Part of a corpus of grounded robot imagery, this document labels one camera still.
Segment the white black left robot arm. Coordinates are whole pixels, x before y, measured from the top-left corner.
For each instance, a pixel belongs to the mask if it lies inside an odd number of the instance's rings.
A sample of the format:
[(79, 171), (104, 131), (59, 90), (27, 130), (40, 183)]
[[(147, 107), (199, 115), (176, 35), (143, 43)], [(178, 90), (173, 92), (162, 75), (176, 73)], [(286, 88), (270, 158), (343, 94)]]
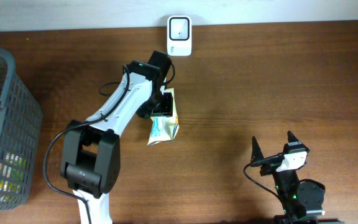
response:
[(154, 51), (148, 62), (122, 68), (117, 89), (84, 122), (73, 120), (64, 132), (60, 175), (77, 199), (82, 223), (112, 223), (109, 193), (121, 168), (120, 137), (134, 115), (142, 119), (173, 116), (173, 95), (165, 92), (174, 66)]

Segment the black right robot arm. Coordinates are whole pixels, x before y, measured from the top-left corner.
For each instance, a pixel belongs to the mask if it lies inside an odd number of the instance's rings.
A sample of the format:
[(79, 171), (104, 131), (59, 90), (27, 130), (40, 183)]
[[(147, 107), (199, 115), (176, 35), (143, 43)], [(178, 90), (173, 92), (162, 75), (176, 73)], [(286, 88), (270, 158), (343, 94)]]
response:
[(298, 178), (296, 172), (306, 165), (310, 150), (291, 131), (287, 137), (283, 151), (270, 157), (263, 156), (256, 137), (252, 138), (251, 160), (246, 167), (259, 167), (261, 176), (271, 175), (275, 191), (251, 181), (281, 203), (284, 214), (274, 216), (274, 223), (318, 223), (318, 216), (325, 214), (322, 204), (326, 188), (315, 180)]

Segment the yellow snack bag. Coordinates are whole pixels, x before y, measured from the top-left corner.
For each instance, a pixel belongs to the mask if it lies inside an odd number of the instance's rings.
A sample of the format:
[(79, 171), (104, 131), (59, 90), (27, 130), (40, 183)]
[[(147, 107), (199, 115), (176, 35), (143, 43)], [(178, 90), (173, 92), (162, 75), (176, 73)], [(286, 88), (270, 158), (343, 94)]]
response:
[(178, 124), (178, 114), (175, 104), (175, 90), (174, 88), (169, 88), (166, 89), (164, 93), (172, 94), (173, 113), (171, 116), (151, 117), (153, 123), (150, 131), (149, 141), (147, 143), (148, 146), (152, 146), (160, 142), (172, 142), (180, 128)]

